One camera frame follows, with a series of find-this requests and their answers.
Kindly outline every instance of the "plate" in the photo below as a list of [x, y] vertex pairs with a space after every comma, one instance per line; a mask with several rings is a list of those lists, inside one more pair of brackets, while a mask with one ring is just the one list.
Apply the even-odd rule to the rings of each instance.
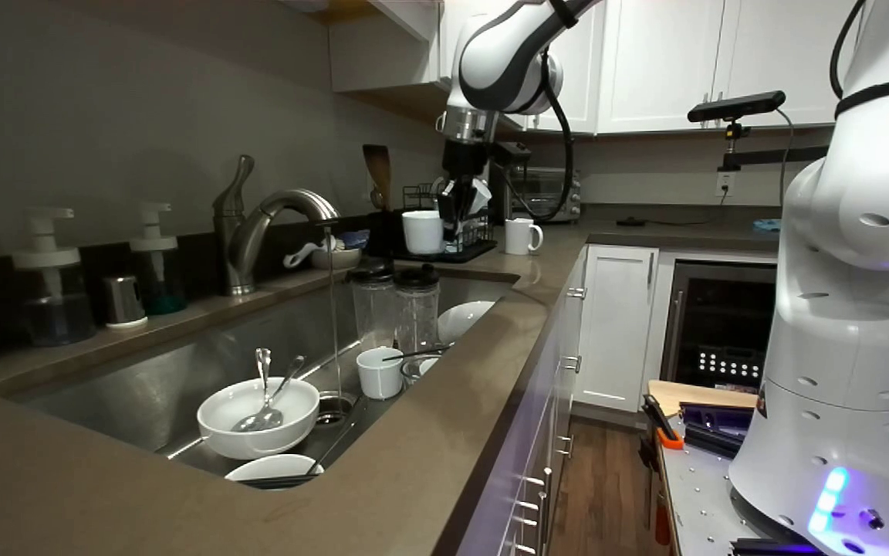
[[471, 300], [471, 303], [451, 305], [447, 313], [439, 315], [439, 339], [442, 339], [442, 343], [452, 343], [452, 339], [463, 337], [489, 305], [495, 305], [495, 300]]
[[233, 465], [226, 479], [228, 482], [253, 482], [253, 479], [288, 479], [288, 477], [303, 477], [315, 458], [304, 454], [268, 454], [257, 458], [249, 462]]

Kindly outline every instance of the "faucet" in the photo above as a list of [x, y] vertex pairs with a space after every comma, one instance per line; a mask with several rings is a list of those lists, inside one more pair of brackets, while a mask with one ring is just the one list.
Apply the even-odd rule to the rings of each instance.
[[214, 201], [215, 235], [226, 251], [226, 273], [228, 273], [232, 295], [253, 294], [253, 267], [260, 258], [261, 235], [277, 213], [292, 211], [325, 226], [338, 219], [338, 211], [328, 199], [308, 188], [277, 191], [265, 199], [261, 203], [257, 203], [249, 215], [243, 215], [241, 188], [248, 177], [253, 174], [253, 168], [257, 168], [253, 156], [241, 153], [228, 188]]

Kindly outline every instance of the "blue light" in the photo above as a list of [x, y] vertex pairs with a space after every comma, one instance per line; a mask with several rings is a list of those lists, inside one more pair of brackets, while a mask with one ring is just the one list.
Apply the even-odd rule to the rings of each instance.
[[836, 504], [839, 504], [839, 497], [836, 497], [836, 494], [830, 494], [830, 490], [822, 490], [822, 497], [819, 497], [819, 509], [822, 509], [822, 514], [832, 514], [832, 509], [836, 509]]
[[810, 514], [807, 530], [810, 530], [810, 534], [822, 534], [823, 529], [826, 529], [826, 514]]
[[848, 482], [848, 468], [844, 465], [836, 465], [826, 479], [823, 479], [823, 490], [832, 490], [839, 494]]

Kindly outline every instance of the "bottle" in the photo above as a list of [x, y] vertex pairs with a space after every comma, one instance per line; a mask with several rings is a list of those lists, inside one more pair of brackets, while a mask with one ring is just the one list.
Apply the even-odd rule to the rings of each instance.
[[394, 279], [394, 339], [402, 352], [442, 346], [439, 339], [439, 273], [432, 267], [402, 269]]
[[390, 269], [355, 269], [348, 273], [355, 334], [372, 346], [394, 343], [394, 290]]
[[141, 235], [129, 242], [144, 315], [165, 315], [189, 305], [175, 237], [160, 227], [160, 213], [165, 211], [169, 203], [141, 203]]
[[21, 282], [21, 323], [35, 346], [58, 346], [95, 334], [84, 294], [80, 251], [55, 244], [52, 219], [75, 219], [75, 211], [32, 211], [32, 244], [13, 254]]

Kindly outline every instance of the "drawer handle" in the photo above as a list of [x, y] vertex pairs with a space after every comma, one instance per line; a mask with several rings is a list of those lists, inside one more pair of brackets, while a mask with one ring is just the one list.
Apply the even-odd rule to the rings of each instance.
[[508, 549], [508, 553], [538, 553], [535, 547], [526, 547], [526, 545], [511, 545], [511, 540], [507, 540], [507, 549]]
[[514, 526], [538, 529], [538, 518], [511, 516]]
[[524, 482], [524, 486], [535, 486], [535, 488], [544, 488], [546, 482], [544, 479], [538, 479], [538, 477], [514, 477], [519, 482]]
[[526, 514], [540, 509], [538, 504], [526, 504], [526, 501], [511, 501], [511, 506], [526, 509]]

